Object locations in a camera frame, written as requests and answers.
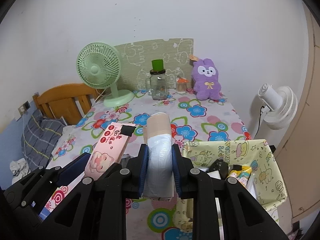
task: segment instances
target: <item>plush toy tag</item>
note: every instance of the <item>plush toy tag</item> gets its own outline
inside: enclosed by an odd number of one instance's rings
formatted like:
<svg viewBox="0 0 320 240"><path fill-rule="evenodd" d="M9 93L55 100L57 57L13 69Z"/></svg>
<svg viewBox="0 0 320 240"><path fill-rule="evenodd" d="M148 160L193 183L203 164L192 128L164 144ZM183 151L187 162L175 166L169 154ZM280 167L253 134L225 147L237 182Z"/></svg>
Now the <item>plush toy tag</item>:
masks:
<svg viewBox="0 0 320 240"><path fill-rule="evenodd" d="M194 55L190 55L190 56L189 56L189 59L190 59L190 60L193 60L193 61L199 61L199 58L196 57L196 56L194 56Z"/></svg>

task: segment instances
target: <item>plastic wrap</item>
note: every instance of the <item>plastic wrap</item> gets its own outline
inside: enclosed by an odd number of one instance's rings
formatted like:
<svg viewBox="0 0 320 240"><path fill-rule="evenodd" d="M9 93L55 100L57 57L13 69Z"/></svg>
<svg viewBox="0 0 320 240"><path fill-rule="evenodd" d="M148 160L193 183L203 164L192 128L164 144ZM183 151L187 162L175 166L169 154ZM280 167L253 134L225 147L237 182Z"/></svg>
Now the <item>plastic wrap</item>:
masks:
<svg viewBox="0 0 320 240"><path fill-rule="evenodd" d="M143 196L169 201L174 195L172 136L160 134L148 139L149 160Z"/></svg>

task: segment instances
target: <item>cable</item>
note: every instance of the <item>cable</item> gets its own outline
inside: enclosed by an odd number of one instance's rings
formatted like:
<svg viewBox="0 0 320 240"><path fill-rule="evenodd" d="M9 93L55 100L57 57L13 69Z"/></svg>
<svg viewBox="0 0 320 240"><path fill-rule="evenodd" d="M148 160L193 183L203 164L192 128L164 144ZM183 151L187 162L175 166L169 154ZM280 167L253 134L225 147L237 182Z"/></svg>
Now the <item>cable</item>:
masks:
<svg viewBox="0 0 320 240"><path fill-rule="evenodd" d="M99 94L99 95L97 96L97 98L96 98L96 100L94 101L94 103L93 103L93 105L92 105L92 106L95 106L95 104L96 104L97 100L98 100L98 99L100 99L100 97L101 97L101 96L102 96L102 94L106 91L106 89L107 89L107 88L105 88L105 89L101 92L101 94Z"/></svg>
<svg viewBox="0 0 320 240"><path fill-rule="evenodd" d="M24 112L22 112L22 130L23 130L23 145L24 145L24 156L25 156L25 158L26 158L26 160L27 160L27 153L26 153L26 138L24 137L24 119L23 119L23 114L24 114Z"/></svg>
<svg viewBox="0 0 320 240"><path fill-rule="evenodd" d="M257 133L256 133L256 135L254 136L254 138L257 136L257 134L258 134L258 132L259 132L259 128L260 128L260 121L261 121L261 116L262 116L262 113L261 113L262 108L264 108L264 106L261 106L261 108L260 108L259 126L258 126L258 130L257 130Z"/></svg>

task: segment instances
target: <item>green desk fan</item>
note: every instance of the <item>green desk fan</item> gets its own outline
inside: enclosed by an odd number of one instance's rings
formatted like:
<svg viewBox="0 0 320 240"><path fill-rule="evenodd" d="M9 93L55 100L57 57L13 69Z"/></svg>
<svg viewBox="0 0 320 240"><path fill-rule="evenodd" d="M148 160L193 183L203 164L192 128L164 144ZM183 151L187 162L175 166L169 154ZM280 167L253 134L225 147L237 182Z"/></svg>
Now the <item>green desk fan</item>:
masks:
<svg viewBox="0 0 320 240"><path fill-rule="evenodd" d="M95 89L111 88L111 94L103 103L106 107L122 106L130 102L134 94L129 90L117 89L121 61L119 52L104 43L91 43L85 46L77 58L77 72L82 81Z"/></svg>

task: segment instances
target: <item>screw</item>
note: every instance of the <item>screw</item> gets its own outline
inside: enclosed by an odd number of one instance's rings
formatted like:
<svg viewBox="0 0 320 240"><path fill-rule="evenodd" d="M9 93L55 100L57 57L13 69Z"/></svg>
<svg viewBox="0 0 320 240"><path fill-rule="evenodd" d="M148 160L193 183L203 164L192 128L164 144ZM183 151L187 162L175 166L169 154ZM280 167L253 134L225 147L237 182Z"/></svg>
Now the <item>screw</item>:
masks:
<svg viewBox="0 0 320 240"><path fill-rule="evenodd" d="M92 179L90 177L86 177L82 180L82 183L85 185L88 185L91 183L91 181L92 181Z"/></svg>
<svg viewBox="0 0 320 240"><path fill-rule="evenodd" d="M122 175L127 175L127 174L129 174L129 172L130 172L129 169L121 169L120 170L120 174L122 174Z"/></svg>
<svg viewBox="0 0 320 240"><path fill-rule="evenodd" d="M190 172L191 172L192 174L194 174L194 175L197 175L197 174L200 173L200 170L197 169L197 168L192 168L192 169L190 170Z"/></svg>
<svg viewBox="0 0 320 240"><path fill-rule="evenodd" d="M237 183L237 179L234 178L234 177L229 177L229 178L228 178L228 182L229 182L230 184L236 184L236 183Z"/></svg>

